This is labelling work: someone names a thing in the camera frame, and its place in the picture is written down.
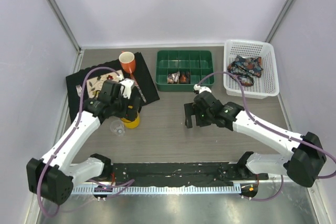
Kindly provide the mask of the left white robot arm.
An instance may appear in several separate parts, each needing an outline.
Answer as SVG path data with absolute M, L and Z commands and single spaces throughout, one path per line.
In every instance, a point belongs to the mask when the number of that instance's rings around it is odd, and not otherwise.
M 89 136 L 111 116 L 136 119 L 141 97 L 136 94 L 135 82 L 107 80 L 97 98 L 88 98 L 72 125 L 41 159 L 32 158 L 26 166 L 28 189 L 57 205 L 69 198 L 72 190 L 92 179 L 105 182 L 112 174 L 111 159 L 92 154 L 86 161 L 72 165 Z

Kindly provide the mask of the green divided organizer tray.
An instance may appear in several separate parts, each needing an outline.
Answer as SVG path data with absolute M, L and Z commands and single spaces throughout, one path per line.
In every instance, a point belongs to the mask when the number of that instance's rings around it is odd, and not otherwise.
M 167 84 L 169 73 L 189 71 L 190 84 Z M 212 53 L 207 50 L 160 50 L 156 57 L 155 83 L 161 92 L 192 92 L 199 82 L 212 87 L 214 77 L 207 75 L 214 72 Z

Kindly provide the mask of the black orange floral tie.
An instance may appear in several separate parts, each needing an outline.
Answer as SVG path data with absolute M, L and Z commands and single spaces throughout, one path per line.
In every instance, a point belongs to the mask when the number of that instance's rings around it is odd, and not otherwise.
M 179 77 L 179 84 L 190 84 L 191 76 L 189 71 L 181 71 Z

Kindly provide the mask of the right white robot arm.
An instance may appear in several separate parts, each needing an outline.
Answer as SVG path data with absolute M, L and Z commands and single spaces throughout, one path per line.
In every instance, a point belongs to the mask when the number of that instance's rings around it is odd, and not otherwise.
M 326 154 L 317 135 L 282 129 L 237 103 L 221 103 L 211 92 L 197 94 L 193 102 L 184 104 L 184 111 L 188 129 L 192 128 L 192 116 L 195 116 L 199 127 L 214 124 L 252 137 L 276 151 L 276 154 L 246 152 L 237 166 L 242 179 L 261 173 L 285 175 L 298 185 L 310 188 L 326 163 Z

